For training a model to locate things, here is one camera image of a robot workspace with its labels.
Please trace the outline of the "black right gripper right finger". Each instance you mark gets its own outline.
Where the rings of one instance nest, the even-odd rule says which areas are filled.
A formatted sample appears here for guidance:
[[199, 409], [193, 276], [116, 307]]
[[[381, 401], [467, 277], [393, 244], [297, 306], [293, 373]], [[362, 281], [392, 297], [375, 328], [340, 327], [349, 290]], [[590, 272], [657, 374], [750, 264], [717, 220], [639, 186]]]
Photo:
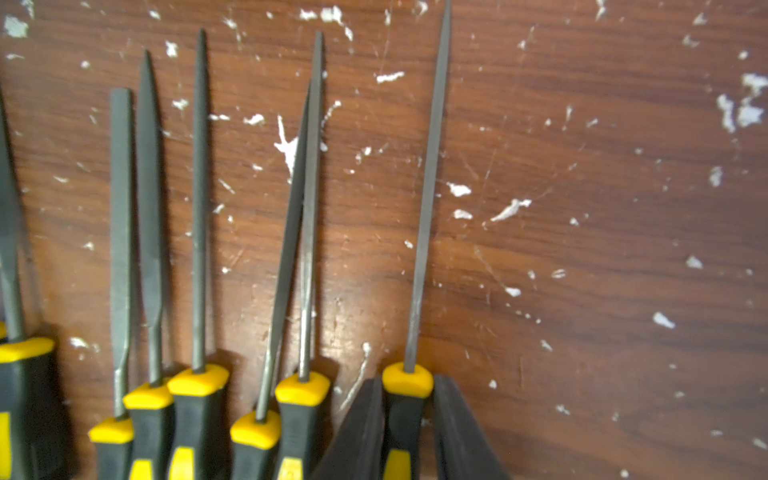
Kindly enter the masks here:
[[434, 377], [435, 455], [439, 479], [509, 479], [456, 382]]

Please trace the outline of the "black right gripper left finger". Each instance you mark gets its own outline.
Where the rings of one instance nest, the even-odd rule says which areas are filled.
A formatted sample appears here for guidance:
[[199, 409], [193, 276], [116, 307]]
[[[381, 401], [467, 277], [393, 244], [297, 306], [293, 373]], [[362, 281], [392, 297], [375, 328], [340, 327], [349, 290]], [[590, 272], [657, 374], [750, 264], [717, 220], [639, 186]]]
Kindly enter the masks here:
[[384, 431], [382, 380], [367, 379], [310, 478], [379, 479]]

